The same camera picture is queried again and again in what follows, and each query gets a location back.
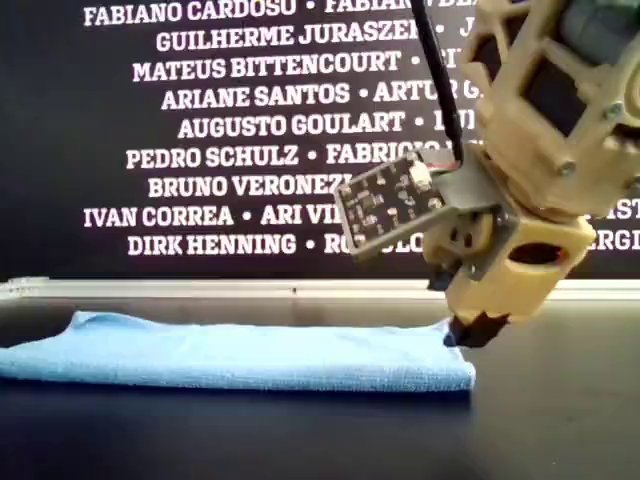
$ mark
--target blue microfiber cloth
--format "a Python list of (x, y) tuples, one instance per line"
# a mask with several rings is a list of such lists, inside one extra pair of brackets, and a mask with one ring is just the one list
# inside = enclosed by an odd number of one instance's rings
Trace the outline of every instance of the blue microfiber cloth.
[(451, 392), (475, 369), (419, 328), (166, 325), (78, 312), (60, 335), (0, 348), (0, 377), (232, 390)]

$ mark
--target electronic component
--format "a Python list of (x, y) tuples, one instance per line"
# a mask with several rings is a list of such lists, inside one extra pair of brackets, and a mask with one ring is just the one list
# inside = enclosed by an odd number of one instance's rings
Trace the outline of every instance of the electronic component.
[(369, 257), (382, 248), (427, 228), (446, 209), (434, 188), (429, 167), (410, 152), (342, 185), (335, 193), (347, 244), (356, 257)]

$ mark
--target robotic arm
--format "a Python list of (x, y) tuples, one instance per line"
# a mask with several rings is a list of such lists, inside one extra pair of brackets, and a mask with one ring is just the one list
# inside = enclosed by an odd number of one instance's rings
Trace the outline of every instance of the robotic arm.
[(408, 152), (336, 203), (359, 260), (424, 232), (455, 340), (480, 347), (584, 259), (588, 215), (640, 190), (640, 0), (478, 0), (461, 68), (483, 94), (483, 143), (466, 145), (435, 32), (411, 3), (453, 149)]

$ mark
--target black table surface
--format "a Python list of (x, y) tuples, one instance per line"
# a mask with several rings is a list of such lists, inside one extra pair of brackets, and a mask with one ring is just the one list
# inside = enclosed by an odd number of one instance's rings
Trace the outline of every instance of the black table surface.
[[(75, 309), (158, 321), (432, 323), (439, 302), (16, 301), (1, 346)], [(470, 396), (0, 384), (2, 479), (637, 479), (640, 303), (550, 302), (487, 348)]]

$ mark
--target screw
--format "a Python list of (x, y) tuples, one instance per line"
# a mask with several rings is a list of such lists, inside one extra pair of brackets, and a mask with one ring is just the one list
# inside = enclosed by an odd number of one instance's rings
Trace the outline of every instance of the screw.
[(566, 176), (572, 175), (575, 171), (576, 171), (575, 162), (566, 162), (560, 166), (560, 168), (558, 169), (558, 174), (562, 175), (563, 177), (566, 177)]
[(624, 114), (624, 103), (615, 102), (607, 109), (607, 118), (613, 120)]
[(640, 175), (636, 175), (628, 184), (629, 190), (640, 190)]
[(431, 210), (437, 210), (439, 208), (442, 208), (442, 200), (440, 200), (439, 198), (431, 198), (427, 202), (427, 205)]
[(496, 225), (501, 227), (505, 223), (507, 223), (510, 219), (511, 217), (509, 216), (509, 214), (507, 212), (504, 212), (496, 217)]

